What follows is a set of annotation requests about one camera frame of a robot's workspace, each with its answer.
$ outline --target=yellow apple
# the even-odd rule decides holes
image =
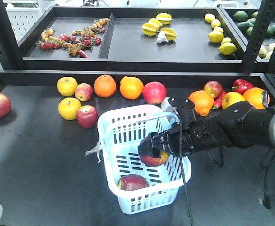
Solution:
[[[78,83],[73,77],[63,77],[57,82],[57,89],[62,96],[70,97],[75,94]]]
[[[81,107],[81,102],[73,97],[63,99],[58,105],[58,111],[62,118],[74,120],[77,117],[77,111]]]
[[[222,107],[222,109],[226,109],[230,105],[237,103],[239,101],[243,101],[243,100],[244,100],[244,97],[240,93],[228,92],[222,98],[221,107]]]

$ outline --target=table surface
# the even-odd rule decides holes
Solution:
[[[108,188],[104,162],[97,164],[96,155],[84,156],[97,143],[97,128],[63,120],[57,111],[62,97],[55,87],[6,86],[2,92],[12,98],[13,108],[0,120],[0,224],[189,225],[183,187],[171,205],[134,215],[120,210]],[[94,95],[88,104],[102,114],[143,104],[143,99],[130,101],[117,92],[107,99]],[[272,209],[259,204],[264,176],[259,164],[266,151],[258,146],[226,148],[223,168],[206,151],[189,156],[187,188],[196,226],[275,225],[275,164],[269,177]]]

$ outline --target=orange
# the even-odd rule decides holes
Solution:
[[[129,100],[137,99],[142,94],[144,88],[142,81],[136,77],[125,76],[122,78],[120,84],[121,94]]]
[[[194,102],[195,110],[201,116],[208,115],[214,104],[212,95],[204,90],[191,93],[188,99]]]
[[[243,94],[243,97],[245,100],[250,102],[251,105],[254,105],[255,108],[258,109],[265,109],[265,107],[262,104],[262,92],[264,90],[258,87],[254,87],[251,89],[248,89]]]
[[[99,97],[110,97],[117,90],[117,84],[113,77],[103,74],[95,80],[94,89]]]

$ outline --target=red bell pepper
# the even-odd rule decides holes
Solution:
[[[255,87],[255,86],[253,84],[251,84],[249,81],[246,81],[244,79],[237,79],[233,83],[232,91],[243,95],[243,93],[245,91],[247,91],[248,89],[251,89],[253,87]]]
[[[226,94],[226,92],[225,92],[225,90],[223,90],[221,95],[214,101],[214,105],[213,105],[212,109],[219,109],[221,107],[222,99],[225,96],[225,94]]]

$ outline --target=white pegboard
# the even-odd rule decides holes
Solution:
[[[19,41],[42,16],[40,8],[6,8],[16,40]]]

